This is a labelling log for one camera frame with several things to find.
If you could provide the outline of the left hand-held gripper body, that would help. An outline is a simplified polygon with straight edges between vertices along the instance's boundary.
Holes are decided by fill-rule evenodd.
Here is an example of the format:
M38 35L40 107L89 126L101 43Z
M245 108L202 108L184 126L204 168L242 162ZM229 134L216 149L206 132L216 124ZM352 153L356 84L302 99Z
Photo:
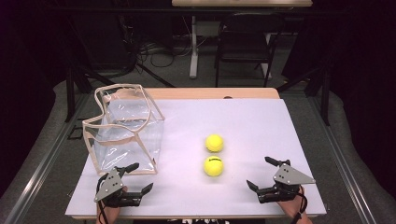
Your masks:
M122 176L119 176L116 168L112 168L99 179L94 201L113 208L139 206L142 198L140 192L126 192L123 189Z

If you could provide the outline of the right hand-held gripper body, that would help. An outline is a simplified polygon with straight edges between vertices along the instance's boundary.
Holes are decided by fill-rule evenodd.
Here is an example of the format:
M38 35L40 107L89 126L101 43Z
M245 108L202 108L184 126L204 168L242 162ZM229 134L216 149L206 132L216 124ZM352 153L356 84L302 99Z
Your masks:
M290 161L283 161L273 175L275 184L271 188L259 189L260 203L285 202L293 200L299 189L305 184L315 184L316 180L290 166Z

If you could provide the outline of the clear plastic bag beige trim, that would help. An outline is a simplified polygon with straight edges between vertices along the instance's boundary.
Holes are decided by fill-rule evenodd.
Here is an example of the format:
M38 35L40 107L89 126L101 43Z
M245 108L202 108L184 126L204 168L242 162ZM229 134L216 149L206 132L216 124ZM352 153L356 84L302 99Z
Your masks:
M137 84L114 84L94 92L100 114L82 121L83 137L98 174L137 162L135 175L155 175L165 117Z

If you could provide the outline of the yellow tennis ball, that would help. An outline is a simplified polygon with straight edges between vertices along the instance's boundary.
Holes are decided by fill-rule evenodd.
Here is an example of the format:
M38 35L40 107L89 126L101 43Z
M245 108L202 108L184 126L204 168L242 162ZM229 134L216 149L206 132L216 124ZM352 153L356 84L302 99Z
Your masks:
M210 156L205 159L204 171L209 176L219 176L223 171L223 161L218 156Z
M205 147L211 152L220 152L223 150L223 139L218 134L210 134L205 139Z

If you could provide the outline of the person's left hand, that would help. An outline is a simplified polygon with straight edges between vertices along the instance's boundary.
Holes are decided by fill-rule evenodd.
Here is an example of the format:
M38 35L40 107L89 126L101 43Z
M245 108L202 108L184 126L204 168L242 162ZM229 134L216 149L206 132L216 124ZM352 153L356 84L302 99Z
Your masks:
M97 205L97 216L95 224L115 224L120 214L120 208L104 206L102 203Z

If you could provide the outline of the person's right hand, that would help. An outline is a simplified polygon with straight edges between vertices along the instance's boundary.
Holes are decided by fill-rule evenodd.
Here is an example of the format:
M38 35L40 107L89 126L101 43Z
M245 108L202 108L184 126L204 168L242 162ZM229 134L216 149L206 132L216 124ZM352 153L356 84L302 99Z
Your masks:
M277 204L292 219L292 224L313 224L305 212L307 199L304 195L303 187L300 187L298 195L293 200L278 202Z

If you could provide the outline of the black metal stand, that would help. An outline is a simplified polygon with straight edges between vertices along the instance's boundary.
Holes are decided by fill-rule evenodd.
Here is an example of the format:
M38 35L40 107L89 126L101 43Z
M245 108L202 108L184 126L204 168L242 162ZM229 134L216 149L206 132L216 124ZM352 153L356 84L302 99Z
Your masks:
M69 68L66 73L66 100L67 100L67 115L66 122L69 122L75 114L75 94L74 94L74 79L73 70Z
M326 68L323 70L320 115L321 115L324 123L328 126L330 125L329 119L328 119L330 79L331 79L331 77L329 75L329 69Z

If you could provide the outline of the black folding chair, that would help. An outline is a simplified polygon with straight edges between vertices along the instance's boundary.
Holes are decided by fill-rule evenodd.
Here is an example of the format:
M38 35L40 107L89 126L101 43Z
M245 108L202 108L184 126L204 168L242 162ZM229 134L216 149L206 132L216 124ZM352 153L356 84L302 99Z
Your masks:
M277 39L285 27L279 14L238 12L224 18L219 25L215 57L216 79L219 85L221 63L255 63L267 65L263 72L266 87L275 55Z

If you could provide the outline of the white-legged desk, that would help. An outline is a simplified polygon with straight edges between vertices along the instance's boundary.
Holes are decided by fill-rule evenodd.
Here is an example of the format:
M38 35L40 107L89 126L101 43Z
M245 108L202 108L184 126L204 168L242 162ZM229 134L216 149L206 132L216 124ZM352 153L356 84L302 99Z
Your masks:
M172 0L173 7L311 7L312 0ZM191 16L191 68L190 78L197 78L198 47L195 16Z

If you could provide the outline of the metal floor rail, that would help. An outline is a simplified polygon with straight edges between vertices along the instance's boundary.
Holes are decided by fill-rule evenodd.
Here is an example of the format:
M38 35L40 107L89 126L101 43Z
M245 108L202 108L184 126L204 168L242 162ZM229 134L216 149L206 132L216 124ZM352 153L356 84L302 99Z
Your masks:
M362 224L377 224L375 217L364 198L361 187L359 186L355 176L352 174L347 160L332 132L332 128L328 126L320 114L320 105L315 97L308 97L308 102L314 110L315 117L318 120L320 129L325 133L331 147L332 159L340 173L341 178L346 186L346 190L351 201L354 204Z
M13 224L23 220L88 98L87 94L78 96L75 112L67 122L65 122L66 100L61 96L56 98L49 120L36 139L21 169L0 198L0 224Z

